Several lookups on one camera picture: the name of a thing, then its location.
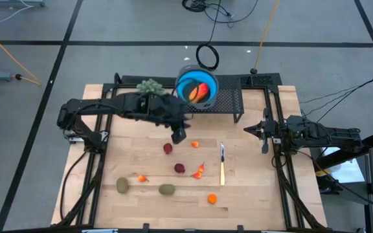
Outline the white box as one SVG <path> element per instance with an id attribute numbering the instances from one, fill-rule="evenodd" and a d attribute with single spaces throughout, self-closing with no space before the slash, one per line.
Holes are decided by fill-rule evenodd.
<path id="1" fill-rule="evenodd" d="M 324 157 L 339 150 L 340 149 L 336 147 L 321 148 L 321 155 Z M 327 168 L 326 172 L 329 173 L 334 179 L 338 180 L 340 183 L 365 182 L 365 178 L 356 159 L 352 159 L 331 168 Z M 316 172 L 316 175 L 318 177 L 327 177 L 325 172 Z"/>

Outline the black beam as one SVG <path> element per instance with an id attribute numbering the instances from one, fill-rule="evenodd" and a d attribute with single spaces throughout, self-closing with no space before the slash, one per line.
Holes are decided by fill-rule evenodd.
<path id="1" fill-rule="evenodd" d="M 331 168 L 338 164 L 344 163 L 351 159 L 355 159 L 357 157 L 367 154 L 369 149 L 373 148 L 373 135 L 363 139 L 362 143 L 364 147 L 361 148 L 358 152 L 338 150 L 320 159 L 317 159 L 318 165 L 314 166 L 315 171 L 318 172 L 322 169 Z"/>

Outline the blue collapsible bowl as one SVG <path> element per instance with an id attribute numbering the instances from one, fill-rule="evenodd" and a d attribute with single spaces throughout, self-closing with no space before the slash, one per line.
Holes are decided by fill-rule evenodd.
<path id="1" fill-rule="evenodd" d="M 188 96 L 199 83 L 206 83 L 209 86 L 208 95 L 200 102 L 193 104 Z M 179 71 L 175 81 L 174 92 L 186 100 L 190 105 L 198 109 L 208 109 L 216 102 L 216 94 L 219 91 L 218 79 L 210 71 L 202 69 L 199 65 L 187 65 Z"/>

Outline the orange-red mango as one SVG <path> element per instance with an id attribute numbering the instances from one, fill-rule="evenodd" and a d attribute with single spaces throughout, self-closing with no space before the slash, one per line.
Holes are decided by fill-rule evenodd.
<path id="1" fill-rule="evenodd" d="M 188 100 L 193 104 L 200 102 L 209 93 L 209 86 L 206 83 L 199 83 L 193 90 L 191 90 Z"/>

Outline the black mesh metal shelf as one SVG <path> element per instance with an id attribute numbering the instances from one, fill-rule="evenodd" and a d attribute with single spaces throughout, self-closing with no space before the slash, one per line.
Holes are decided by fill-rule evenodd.
<path id="1" fill-rule="evenodd" d="M 187 113 L 192 114 L 232 114 L 234 123 L 237 124 L 244 114 L 242 87 L 237 76 L 218 75 L 219 91 L 216 102 L 208 109 L 198 109 L 192 105 Z"/>

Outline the brown-green kiwi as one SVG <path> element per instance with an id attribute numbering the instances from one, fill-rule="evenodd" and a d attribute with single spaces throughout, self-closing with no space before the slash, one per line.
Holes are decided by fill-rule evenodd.
<path id="1" fill-rule="evenodd" d="M 117 192 L 120 194 L 125 194 L 129 190 L 129 182 L 125 177 L 119 177 L 116 181 Z"/>
<path id="2" fill-rule="evenodd" d="M 175 186 L 172 184 L 162 184 L 159 187 L 159 193 L 161 195 L 173 195 L 175 192 Z"/>

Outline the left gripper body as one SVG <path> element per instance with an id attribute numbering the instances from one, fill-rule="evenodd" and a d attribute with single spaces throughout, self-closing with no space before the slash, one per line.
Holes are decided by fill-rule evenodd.
<path id="1" fill-rule="evenodd" d="M 185 129 L 181 127 L 179 117 L 186 113 L 180 113 L 173 95 L 144 94 L 139 99 L 139 120 L 154 123 L 156 126 L 164 126 L 172 130 L 171 139 L 174 144 L 179 144 L 186 139 Z"/>

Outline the pale yellow banana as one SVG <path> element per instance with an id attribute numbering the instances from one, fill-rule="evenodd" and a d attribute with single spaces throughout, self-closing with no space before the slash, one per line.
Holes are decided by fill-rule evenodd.
<path id="1" fill-rule="evenodd" d="M 224 168 L 224 162 L 225 162 L 225 146 L 223 142 L 220 142 L 220 156 L 221 156 L 221 163 L 220 163 L 220 185 L 225 185 L 225 168 Z"/>

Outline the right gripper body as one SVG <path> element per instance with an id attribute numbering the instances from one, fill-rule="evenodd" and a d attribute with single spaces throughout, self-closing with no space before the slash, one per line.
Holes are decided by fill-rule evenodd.
<path id="1" fill-rule="evenodd" d="M 270 110 L 268 108 L 264 108 L 263 116 L 264 119 L 260 122 L 260 135 L 263 140 L 262 153 L 267 154 L 269 151 L 268 138 L 271 138 L 273 144 L 279 146 L 281 151 L 284 151 L 284 138 L 280 136 L 278 122 L 269 118 Z"/>

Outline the green potted plant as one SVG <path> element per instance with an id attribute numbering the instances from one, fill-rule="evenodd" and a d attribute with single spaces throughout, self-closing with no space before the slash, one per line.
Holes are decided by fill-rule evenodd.
<path id="1" fill-rule="evenodd" d="M 137 84 L 136 88 L 140 93 L 144 94 L 149 93 L 162 96 L 167 93 L 162 84 L 151 78 L 149 80 L 143 80 L 141 83 Z"/>

